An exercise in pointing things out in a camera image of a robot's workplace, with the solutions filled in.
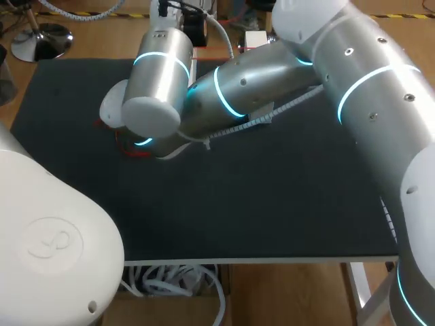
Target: red object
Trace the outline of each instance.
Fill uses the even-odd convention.
[[[125,148],[123,148],[123,146],[121,144],[119,144],[118,142],[118,131],[115,131],[115,141],[116,141],[116,145],[118,145],[119,149],[121,150],[122,153],[124,153],[125,155],[131,157],[131,158],[147,158],[150,157],[150,153],[146,153],[146,152],[140,152],[140,151],[126,151]]]
[[[100,118],[95,120],[95,122],[93,123],[93,126],[94,127],[103,126],[103,127],[106,127],[107,129],[111,130],[111,128],[109,126],[106,126]],[[122,153],[124,153],[125,155],[127,155],[131,158],[148,158],[151,156],[151,153],[140,152],[140,151],[126,151],[125,148],[118,141],[118,133],[119,133],[119,131],[115,130],[115,142]]]

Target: floor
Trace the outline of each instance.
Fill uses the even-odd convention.
[[[52,0],[68,11],[101,12],[115,0]],[[419,0],[354,0],[367,14],[421,14]],[[435,8],[435,0],[427,6]],[[148,13],[149,1],[126,0],[120,12]],[[5,26],[14,18],[2,18]],[[61,17],[39,18],[39,22],[59,22],[71,29],[75,43],[63,58],[133,58],[142,34],[148,28],[145,19],[108,18],[97,22],[74,22]],[[435,86],[435,20],[391,18],[377,22],[402,45]],[[8,33],[0,43],[10,48],[18,31]],[[211,32],[209,45],[222,42]],[[224,48],[201,51],[201,56],[220,57]],[[19,87],[16,99],[0,108],[0,120],[11,126],[36,65],[7,56],[12,75]],[[366,264],[370,288],[374,291],[387,272],[383,264]],[[354,324],[341,266],[339,264],[235,265],[231,266],[230,295],[225,326],[229,325],[335,325]],[[107,311],[104,325],[210,325],[218,309],[215,297],[194,299],[132,300],[117,297]],[[386,318],[382,325],[391,325]]]

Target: glowing light ring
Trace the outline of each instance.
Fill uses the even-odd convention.
[[[428,326],[428,324],[426,324],[420,317],[419,315],[414,311],[413,307],[411,307],[411,305],[409,304],[408,300],[405,297],[405,293],[403,293],[403,289],[402,289],[402,284],[400,283],[400,276],[399,276],[399,265],[397,265],[397,283],[399,284],[399,290],[400,290],[400,294],[402,294],[403,297],[403,301],[405,302],[405,304],[408,306],[409,310],[413,313],[414,317],[423,325],[423,326]]]
[[[307,61],[302,61],[301,59],[299,59],[299,58],[296,58],[300,63],[302,63],[303,65],[305,65],[305,66],[312,66],[313,65],[313,63],[312,62],[307,62]]]
[[[367,80],[369,80],[373,76],[376,76],[376,75],[383,73],[385,71],[396,70],[398,68],[407,68],[410,70],[415,70],[415,71],[421,72],[418,68],[411,66],[411,65],[389,65],[389,66],[385,66],[385,67],[376,69],[376,70],[372,71],[371,73],[368,73],[363,78],[359,79],[356,83],[354,83],[354,85],[352,85],[350,87],[350,89],[348,89],[347,92],[343,95],[343,98],[341,99],[340,104],[338,105],[338,111],[337,111],[337,116],[338,116],[339,122],[341,123],[341,111],[343,110],[343,106],[345,105],[346,100],[349,98],[349,96],[352,94],[352,92],[357,89],[357,87],[359,85],[363,84],[364,82],[366,82]]]
[[[147,52],[147,53],[141,54],[140,56],[138,56],[136,58],[136,60],[133,63],[133,66],[135,64],[137,64],[137,62],[139,60],[141,60],[142,58],[145,58],[146,56],[166,56],[167,58],[170,58],[170,59],[174,60],[176,63],[178,63],[179,65],[181,65],[183,67],[184,71],[186,72],[188,78],[190,76],[188,68],[186,67],[186,65],[180,59],[178,59],[175,56],[171,56],[171,55],[169,55],[167,53],[164,53],[164,52]]]
[[[149,138],[146,141],[143,141],[141,143],[135,143],[135,145],[136,146],[144,146],[144,145],[147,145],[147,144],[151,143],[151,141],[152,141],[152,138]]]
[[[226,99],[224,98],[224,95],[222,94],[222,92],[221,92],[221,90],[220,90],[220,87],[219,87],[219,83],[218,83],[218,69],[219,69],[219,67],[216,68],[215,73],[214,73],[214,81],[215,81],[215,87],[216,87],[217,95],[219,96],[219,98],[220,98],[222,104],[225,106],[225,108],[226,108],[227,110],[229,110],[229,112],[231,112],[231,114],[235,115],[236,117],[244,117],[245,114],[237,113],[237,112],[236,112],[236,111],[235,111],[235,110],[234,110],[234,109],[233,109],[233,108],[228,104],[228,102],[227,102]]]

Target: cable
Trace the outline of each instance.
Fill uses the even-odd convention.
[[[226,46],[228,48],[228,54],[230,55],[230,58],[234,58],[234,52],[232,51],[232,44],[230,41],[230,38],[227,34],[227,32],[225,31],[225,28],[214,18],[213,15],[209,14],[207,12],[207,10],[204,10],[202,8],[199,8],[195,5],[190,5],[189,3],[185,3],[182,0],[172,0],[172,2],[177,2],[180,4],[180,7],[174,6],[171,3],[169,3],[168,5],[170,7],[175,7],[177,9],[183,10],[183,6],[185,7],[189,7],[192,9],[195,9],[199,14],[202,14],[205,19],[207,20],[207,22],[209,22],[210,24],[214,25],[217,28],[217,31],[219,32],[219,34],[221,35],[222,39],[225,41]]]
[[[222,285],[218,278],[218,266],[214,265],[215,272],[210,271],[202,265],[162,265],[150,266],[141,279],[141,285],[145,293],[140,292],[137,288],[137,282],[140,280],[142,267],[131,266],[128,268],[128,282],[121,280],[121,285],[130,291],[136,297],[148,296],[174,296],[182,295],[191,297],[198,294],[201,284],[208,276],[211,279],[209,286],[215,285],[217,295],[219,296],[220,307],[216,315],[213,326],[220,326],[225,315],[225,295]]]
[[[15,7],[10,0],[5,0],[7,5],[10,6],[13,10],[17,10],[17,7]]]
[[[254,127],[257,124],[264,124],[264,123],[270,121],[273,117],[280,115],[284,111],[287,111],[288,109],[291,109],[292,107],[297,106],[297,104],[302,103],[302,102],[308,100],[309,98],[314,97],[315,95],[319,94],[323,89],[324,89],[323,85],[317,86],[314,89],[310,90],[309,92],[303,94],[302,96],[299,96],[298,98],[290,101],[289,103],[287,103],[285,105],[280,106],[278,109],[275,109],[272,112],[267,113],[266,115],[263,115],[262,117],[258,117],[257,119],[249,121],[245,124],[240,124],[240,125],[232,127],[232,128],[228,128],[228,129],[224,129],[224,130],[215,132],[205,139],[195,139],[195,138],[192,138],[192,137],[185,135],[181,131],[178,131],[177,134],[179,136],[185,138],[188,141],[192,141],[195,143],[203,143],[207,149],[210,149],[210,140],[211,139],[222,137],[222,136],[225,136],[227,134],[233,134],[235,132]]]
[[[64,11],[62,9],[59,9],[59,8],[53,6],[51,3],[47,2],[46,0],[38,0],[38,1],[41,4],[43,4],[44,6],[46,6],[48,9],[52,10],[53,12],[57,12],[61,16],[70,18],[72,20],[79,20],[79,21],[82,21],[82,22],[90,22],[90,21],[93,21],[93,20],[98,20],[98,19],[106,18],[112,12],[118,10],[119,7],[121,7],[124,4],[124,2],[125,2],[125,0],[118,0],[118,2],[112,8],[110,8],[106,12],[102,12],[101,14],[98,14],[98,15],[95,15],[95,16],[77,16],[77,15],[70,14],[69,12],[66,12],[66,11]]]
[[[213,9],[215,7],[215,2],[216,2],[216,0],[212,0],[211,1],[211,7],[210,7],[210,10],[209,10],[210,13],[213,12]]]
[[[308,100],[309,98],[314,97],[315,95],[319,94],[322,90],[324,89],[324,87],[322,85],[314,88],[313,90],[310,90],[309,92],[303,94],[302,96],[299,96],[298,98],[290,101],[289,103],[282,105],[281,107],[279,107],[276,110],[273,110],[270,113],[267,113],[266,115],[263,115],[262,117],[258,117],[255,120],[249,121],[245,124],[241,124],[239,126],[235,126],[229,129],[225,129],[225,130],[221,130],[218,132],[215,132],[214,134],[211,134],[208,139],[213,139],[213,138],[218,138],[227,134],[232,134],[234,132],[238,132],[241,130],[245,130],[251,127],[254,127],[257,124],[263,124],[265,122],[268,122],[270,119],[272,119],[273,117],[276,117],[277,115],[280,115],[281,113],[283,113],[284,111],[287,111],[288,109],[291,109],[292,107],[297,106],[297,104],[302,103],[306,100]]]
[[[388,222],[389,228],[391,230],[391,233],[393,234],[394,240],[397,242],[396,231],[394,229],[392,218],[391,218],[391,216],[389,216],[388,209],[387,209],[385,203],[383,202],[383,199],[382,198],[379,198],[379,199],[381,199],[383,213],[385,214],[385,217],[387,218],[387,222]]]
[[[432,9],[430,9],[430,8],[428,8],[428,7],[426,6],[426,1],[427,1],[427,0],[423,0],[423,1],[421,2],[421,6],[423,7],[423,9],[424,9],[424,10],[427,10],[427,11],[429,11],[429,12],[435,13],[434,10],[432,10]]]
[[[20,15],[18,16],[17,20],[15,21],[15,23],[13,23],[12,25],[8,26],[7,28],[3,29],[2,31],[0,31],[0,38],[2,38],[6,33],[13,31],[14,29],[17,29],[18,27],[24,25],[27,23],[27,21],[23,22],[24,18],[24,13],[21,11]]]
[[[234,58],[234,52],[232,51],[232,44],[230,38],[228,37],[227,32],[225,31],[225,28],[214,18],[214,16],[212,16],[207,12],[204,13],[207,15],[206,16],[207,22],[210,22],[212,25],[214,25],[217,28],[222,39],[225,41],[230,58]]]

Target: black mat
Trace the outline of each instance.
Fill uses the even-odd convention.
[[[40,62],[12,127],[40,164],[112,216],[127,261],[397,254],[355,142],[323,94],[211,151],[127,158],[93,122],[132,62]]]

